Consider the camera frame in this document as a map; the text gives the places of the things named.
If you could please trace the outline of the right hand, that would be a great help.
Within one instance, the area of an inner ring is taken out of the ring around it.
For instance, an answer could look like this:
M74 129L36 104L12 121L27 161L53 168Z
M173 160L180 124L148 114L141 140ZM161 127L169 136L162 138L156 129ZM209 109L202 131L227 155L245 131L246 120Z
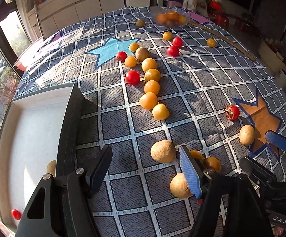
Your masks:
M275 237L279 237L286 233L286 229L280 226L274 226L273 232Z

